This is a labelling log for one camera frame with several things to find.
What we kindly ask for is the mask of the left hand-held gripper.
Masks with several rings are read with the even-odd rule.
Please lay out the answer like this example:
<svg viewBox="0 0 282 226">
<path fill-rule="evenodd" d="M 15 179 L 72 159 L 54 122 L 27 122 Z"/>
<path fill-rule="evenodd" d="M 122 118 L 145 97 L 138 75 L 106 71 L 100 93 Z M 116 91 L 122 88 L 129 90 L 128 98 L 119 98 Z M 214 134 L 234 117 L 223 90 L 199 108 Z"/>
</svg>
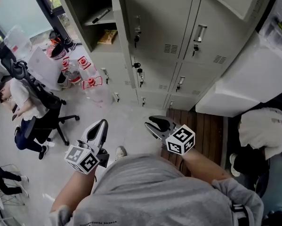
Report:
<svg viewBox="0 0 282 226">
<path fill-rule="evenodd" d="M 70 145 L 64 160 L 76 171 L 88 175 L 98 165 L 106 168 L 109 153 L 103 148 L 108 132 L 108 122 L 94 122 L 82 134 L 77 145 Z"/>
</svg>

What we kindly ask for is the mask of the person's left forearm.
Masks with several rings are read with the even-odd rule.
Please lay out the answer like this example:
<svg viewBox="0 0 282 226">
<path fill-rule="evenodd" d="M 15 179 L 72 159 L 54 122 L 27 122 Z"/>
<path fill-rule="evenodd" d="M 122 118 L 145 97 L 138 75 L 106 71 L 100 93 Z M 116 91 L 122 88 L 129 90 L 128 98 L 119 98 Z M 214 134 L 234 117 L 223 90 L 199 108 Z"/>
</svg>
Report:
<svg viewBox="0 0 282 226">
<path fill-rule="evenodd" d="M 73 213 L 79 203 L 89 196 L 95 182 L 97 166 L 89 173 L 74 172 L 70 180 L 56 197 L 51 212 L 57 211 L 61 206 L 67 206 Z"/>
</svg>

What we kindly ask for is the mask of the red bucket of tools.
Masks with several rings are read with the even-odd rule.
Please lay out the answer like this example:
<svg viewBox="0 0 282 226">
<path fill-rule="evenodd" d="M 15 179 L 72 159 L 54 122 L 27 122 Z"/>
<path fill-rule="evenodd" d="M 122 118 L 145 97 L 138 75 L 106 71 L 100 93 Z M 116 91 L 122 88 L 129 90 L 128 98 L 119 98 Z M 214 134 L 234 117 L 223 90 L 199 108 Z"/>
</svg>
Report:
<svg viewBox="0 0 282 226">
<path fill-rule="evenodd" d="M 56 38 L 50 39 L 50 43 L 46 48 L 46 54 L 48 57 L 58 60 L 63 58 L 67 52 L 62 41 L 59 38 Z"/>
</svg>

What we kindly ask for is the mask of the large clear water jug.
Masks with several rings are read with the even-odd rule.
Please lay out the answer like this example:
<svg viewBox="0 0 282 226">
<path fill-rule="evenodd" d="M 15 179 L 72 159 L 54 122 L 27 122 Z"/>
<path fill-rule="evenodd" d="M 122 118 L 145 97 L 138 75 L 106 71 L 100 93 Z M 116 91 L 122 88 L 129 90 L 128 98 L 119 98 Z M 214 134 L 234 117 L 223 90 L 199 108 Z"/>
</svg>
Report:
<svg viewBox="0 0 282 226">
<path fill-rule="evenodd" d="M 5 45 L 17 60 L 24 59 L 32 50 L 32 43 L 20 26 L 13 26 L 4 38 Z"/>
</svg>

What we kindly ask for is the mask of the person's grey shirt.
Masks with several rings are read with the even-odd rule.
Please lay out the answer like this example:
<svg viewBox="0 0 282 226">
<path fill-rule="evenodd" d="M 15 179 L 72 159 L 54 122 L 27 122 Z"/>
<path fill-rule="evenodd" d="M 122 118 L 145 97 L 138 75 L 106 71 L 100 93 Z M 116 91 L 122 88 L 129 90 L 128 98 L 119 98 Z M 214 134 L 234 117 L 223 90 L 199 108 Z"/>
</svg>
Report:
<svg viewBox="0 0 282 226">
<path fill-rule="evenodd" d="M 261 226 L 260 197 L 234 179 L 186 177 L 152 155 L 126 156 L 109 166 L 74 212 L 49 214 L 45 226 L 233 226 L 234 208 Z"/>
</svg>

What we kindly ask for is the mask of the grey metal locker cabinet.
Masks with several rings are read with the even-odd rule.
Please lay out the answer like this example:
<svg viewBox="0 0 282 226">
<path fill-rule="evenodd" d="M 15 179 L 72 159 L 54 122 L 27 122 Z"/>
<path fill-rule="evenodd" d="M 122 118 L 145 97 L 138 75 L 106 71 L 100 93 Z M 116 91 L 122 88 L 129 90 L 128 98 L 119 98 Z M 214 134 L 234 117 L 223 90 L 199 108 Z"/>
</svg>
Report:
<svg viewBox="0 0 282 226">
<path fill-rule="evenodd" d="M 136 88 L 130 84 L 112 0 L 60 0 L 84 48 L 115 101 L 139 104 L 137 90 L 166 93 L 163 108 L 191 110 L 238 56 L 270 0 L 258 14 L 239 19 L 217 0 L 125 0 L 129 51 Z M 92 21 L 106 9 L 111 11 Z"/>
</svg>

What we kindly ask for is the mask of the tall white plastic-wrapped appliance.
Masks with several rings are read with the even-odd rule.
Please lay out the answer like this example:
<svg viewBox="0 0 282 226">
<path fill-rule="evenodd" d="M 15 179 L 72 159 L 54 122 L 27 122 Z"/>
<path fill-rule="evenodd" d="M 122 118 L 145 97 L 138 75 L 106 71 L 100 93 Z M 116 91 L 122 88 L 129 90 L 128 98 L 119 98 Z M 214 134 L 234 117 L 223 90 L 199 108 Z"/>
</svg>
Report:
<svg viewBox="0 0 282 226">
<path fill-rule="evenodd" d="M 275 0 L 259 34 L 282 51 L 282 0 Z"/>
</svg>

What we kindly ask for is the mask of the large white chest appliance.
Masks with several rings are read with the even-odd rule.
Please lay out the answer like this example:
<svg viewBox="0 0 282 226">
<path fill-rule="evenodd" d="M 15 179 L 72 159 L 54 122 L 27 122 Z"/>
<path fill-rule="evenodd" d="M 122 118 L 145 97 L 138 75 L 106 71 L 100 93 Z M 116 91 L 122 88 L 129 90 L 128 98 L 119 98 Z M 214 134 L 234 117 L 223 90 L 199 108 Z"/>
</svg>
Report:
<svg viewBox="0 0 282 226">
<path fill-rule="evenodd" d="M 221 78 L 196 104 L 198 113 L 235 117 L 282 93 L 282 51 L 253 33 Z"/>
</svg>

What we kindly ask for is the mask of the person's right forearm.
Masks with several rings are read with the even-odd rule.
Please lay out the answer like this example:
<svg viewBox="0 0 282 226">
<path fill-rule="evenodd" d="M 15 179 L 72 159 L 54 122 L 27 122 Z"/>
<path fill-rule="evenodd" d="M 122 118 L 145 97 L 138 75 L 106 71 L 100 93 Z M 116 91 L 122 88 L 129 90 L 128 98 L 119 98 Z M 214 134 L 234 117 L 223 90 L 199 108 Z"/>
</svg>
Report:
<svg viewBox="0 0 282 226">
<path fill-rule="evenodd" d="M 191 174 L 199 180 L 212 184 L 214 180 L 221 181 L 231 178 L 223 168 L 194 148 L 182 155 L 182 158 Z"/>
</svg>

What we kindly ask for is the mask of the person's left shoe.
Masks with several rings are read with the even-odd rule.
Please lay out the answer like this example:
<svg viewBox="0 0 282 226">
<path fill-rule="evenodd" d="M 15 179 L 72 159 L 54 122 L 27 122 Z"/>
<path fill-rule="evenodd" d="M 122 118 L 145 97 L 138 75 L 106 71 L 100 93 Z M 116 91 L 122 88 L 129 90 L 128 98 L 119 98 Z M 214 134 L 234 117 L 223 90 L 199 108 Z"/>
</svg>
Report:
<svg viewBox="0 0 282 226">
<path fill-rule="evenodd" d="M 116 148 L 116 152 L 115 152 L 115 161 L 117 161 L 120 158 L 123 158 L 125 156 L 127 156 L 127 151 L 125 149 L 124 146 L 119 146 Z"/>
</svg>

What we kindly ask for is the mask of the small white bin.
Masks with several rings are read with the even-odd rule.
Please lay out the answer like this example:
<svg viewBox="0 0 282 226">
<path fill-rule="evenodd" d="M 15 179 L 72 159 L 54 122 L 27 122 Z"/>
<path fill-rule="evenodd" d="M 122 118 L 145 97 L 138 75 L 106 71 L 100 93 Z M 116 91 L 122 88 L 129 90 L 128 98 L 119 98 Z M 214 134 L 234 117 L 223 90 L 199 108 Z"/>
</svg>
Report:
<svg viewBox="0 0 282 226">
<path fill-rule="evenodd" d="M 63 73 L 60 73 L 57 83 L 62 89 L 67 89 L 70 87 L 70 82 Z"/>
</svg>

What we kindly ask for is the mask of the black marker pen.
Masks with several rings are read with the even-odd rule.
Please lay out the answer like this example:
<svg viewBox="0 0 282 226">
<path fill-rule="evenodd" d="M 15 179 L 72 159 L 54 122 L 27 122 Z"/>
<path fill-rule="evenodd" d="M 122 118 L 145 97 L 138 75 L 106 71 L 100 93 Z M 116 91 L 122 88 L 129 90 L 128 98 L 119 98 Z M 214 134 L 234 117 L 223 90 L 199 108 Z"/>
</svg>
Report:
<svg viewBox="0 0 282 226">
<path fill-rule="evenodd" d="M 102 12 L 100 15 L 98 15 L 93 21 L 92 24 L 95 24 L 96 22 L 98 22 L 102 17 L 104 17 L 107 13 L 109 13 L 111 10 L 110 9 L 106 9 L 104 12 Z"/>
</svg>

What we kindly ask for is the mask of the black-framed window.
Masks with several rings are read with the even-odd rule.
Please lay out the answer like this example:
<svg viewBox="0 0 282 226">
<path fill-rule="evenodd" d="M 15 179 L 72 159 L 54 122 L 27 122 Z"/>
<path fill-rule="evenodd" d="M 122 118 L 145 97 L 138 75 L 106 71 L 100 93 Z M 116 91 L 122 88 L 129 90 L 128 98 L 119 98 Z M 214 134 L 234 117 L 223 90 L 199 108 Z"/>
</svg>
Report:
<svg viewBox="0 0 282 226">
<path fill-rule="evenodd" d="M 7 34 L 15 25 L 39 47 L 47 45 L 53 29 L 36 0 L 0 0 L 0 30 Z"/>
</svg>

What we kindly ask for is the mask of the wooden slat platform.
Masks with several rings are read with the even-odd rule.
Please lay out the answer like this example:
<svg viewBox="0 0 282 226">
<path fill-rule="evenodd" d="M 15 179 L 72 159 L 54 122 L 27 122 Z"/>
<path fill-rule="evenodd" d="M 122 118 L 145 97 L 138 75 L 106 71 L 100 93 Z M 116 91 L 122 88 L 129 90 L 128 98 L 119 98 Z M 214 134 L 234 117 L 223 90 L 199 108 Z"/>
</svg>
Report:
<svg viewBox="0 0 282 226">
<path fill-rule="evenodd" d="M 196 133 L 195 149 L 218 165 L 221 165 L 224 124 L 221 116 L 168 109 L 166 115 L 180 125 L 187 125 Z"/>
</svg>

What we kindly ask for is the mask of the clear jug with red cap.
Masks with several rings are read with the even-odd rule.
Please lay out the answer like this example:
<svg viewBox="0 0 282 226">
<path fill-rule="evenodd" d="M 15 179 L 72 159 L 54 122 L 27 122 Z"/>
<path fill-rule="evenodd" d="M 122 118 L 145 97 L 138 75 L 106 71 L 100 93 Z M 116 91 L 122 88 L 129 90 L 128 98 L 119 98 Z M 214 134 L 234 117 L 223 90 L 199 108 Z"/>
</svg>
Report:
<svg viewBox="0 0 282 226">
<path fill-rule="evenodd" d="M 110 106 L 113 103 L 113 95 L 108 86 L 103 83 L 101 76 L 84 80 L 82 88 L 87 98 L 99 107 Z"/>
<path fill-rule="evenodd" d="M 79 64 L 80 75 L 84 81 L 96 75 L 96 67 L 85 56 L 79 58 L 77 62 Z"/>
</svg>

